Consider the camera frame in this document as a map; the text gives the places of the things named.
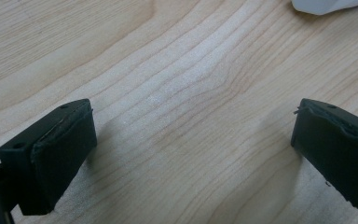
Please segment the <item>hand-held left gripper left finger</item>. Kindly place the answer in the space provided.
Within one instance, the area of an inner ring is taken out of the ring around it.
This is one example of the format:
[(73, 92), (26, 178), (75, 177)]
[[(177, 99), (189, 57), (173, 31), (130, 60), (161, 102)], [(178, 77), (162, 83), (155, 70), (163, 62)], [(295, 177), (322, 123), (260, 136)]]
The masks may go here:
[(4, 207), (50, 213), (97, 146), (88, 99), (61, 105), (0, 146)]

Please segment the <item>white plastic object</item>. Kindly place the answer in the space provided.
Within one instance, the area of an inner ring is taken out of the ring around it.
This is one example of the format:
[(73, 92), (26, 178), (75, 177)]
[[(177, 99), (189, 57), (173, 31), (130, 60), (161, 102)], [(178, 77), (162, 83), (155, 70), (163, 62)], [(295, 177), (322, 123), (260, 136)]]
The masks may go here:
[(291, 0), (295, 10), (312, 15), (325, 15), (337, 10), (358, 7), (358, 0)]

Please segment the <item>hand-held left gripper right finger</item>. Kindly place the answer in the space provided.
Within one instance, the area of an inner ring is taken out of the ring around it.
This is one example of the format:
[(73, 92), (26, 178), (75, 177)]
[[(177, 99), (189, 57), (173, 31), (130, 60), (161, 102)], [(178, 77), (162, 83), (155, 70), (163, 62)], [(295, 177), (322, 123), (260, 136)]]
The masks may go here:
[(358, 117), (328, 103), (302, 99), (291, 146), (358, 209)]

